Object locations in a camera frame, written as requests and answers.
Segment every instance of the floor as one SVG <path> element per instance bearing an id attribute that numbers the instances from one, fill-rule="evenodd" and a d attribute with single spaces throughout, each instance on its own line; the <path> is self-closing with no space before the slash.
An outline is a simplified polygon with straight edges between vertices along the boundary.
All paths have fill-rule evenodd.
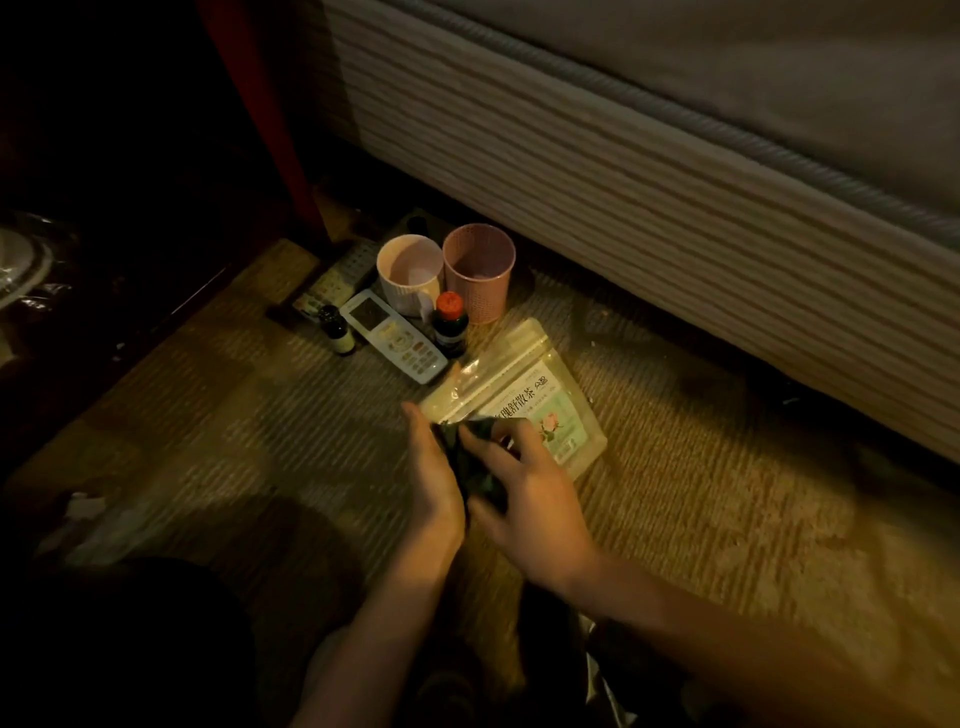
<path id="1" fill-rule="evenodd" d="M 356 213 L 320 199 L 341 239 Z M 874 440 L 769 403 L 742 353 L 519 241 L 511 308 L 538 318 L 610 444 L 579 479 L 605 547 L 738 612 L 797 625 L 938 722 L 960 715 L 960 497 Z M 213 569 L 257 640 L 268 722 L 348 619 L 406 511 L 398 403 L 420 387 L 369 347 L 341 359 L 266 315 L 316 258 L 279 241 L 14 476 L 108 510 L 69 555 Z M 472 533 L 454 578 L 491 695 L 521 680 L 520 580 Z"/>

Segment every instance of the bed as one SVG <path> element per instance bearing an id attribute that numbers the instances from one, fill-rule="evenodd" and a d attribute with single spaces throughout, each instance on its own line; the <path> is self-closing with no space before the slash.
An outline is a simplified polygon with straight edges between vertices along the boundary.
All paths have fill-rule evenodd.
<path id="1" fill-rule="evenodd" d="M 658 5 L 297 0 L 284 104 L 960 460 L 960 11 Z"/>

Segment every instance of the plastic bag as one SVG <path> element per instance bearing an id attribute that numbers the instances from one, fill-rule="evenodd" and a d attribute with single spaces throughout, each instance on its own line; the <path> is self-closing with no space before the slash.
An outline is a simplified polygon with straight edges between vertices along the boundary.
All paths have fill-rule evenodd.
<path id="1" fill-rule="evenodd" d="M 587 398 L 536 319 L 499 336 L 431 392 L 420 409 L 435 423 L 525 417 L 574 478 L 607 446 Z"/>

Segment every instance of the white mug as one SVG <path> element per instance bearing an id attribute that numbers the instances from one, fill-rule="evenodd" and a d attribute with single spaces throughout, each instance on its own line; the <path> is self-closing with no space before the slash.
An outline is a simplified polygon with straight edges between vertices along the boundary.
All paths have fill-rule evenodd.
<path id="1" fill-rule="evenodd" d="M 444 252 L 423 235 L 401 235 L 384 243 L 376 256 L 383 293 L 403 316 L 424 316 L 444 290 Z"/>

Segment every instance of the small glass bottle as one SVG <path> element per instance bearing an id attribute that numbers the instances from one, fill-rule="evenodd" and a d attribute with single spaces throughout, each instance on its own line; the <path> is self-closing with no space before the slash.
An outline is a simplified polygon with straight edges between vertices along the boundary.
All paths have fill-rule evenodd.
<path id="1" fill-rule="evenodd" d="M 330 347 L 339 356 L 350 356 L 356 351 L 356 341 L 350 327 L 335 305 L 325 305 L 317 313 L 317 322 L 330 340 Z"/>
<path id="2" fill-rule="evenodd" d="M 447 291 L 437 297 L 437 310 L 433 312 L 431 324 L 437 349 L 448 359 L 463 356 L 467 351 L 469 318 L 460 294 Z"/>

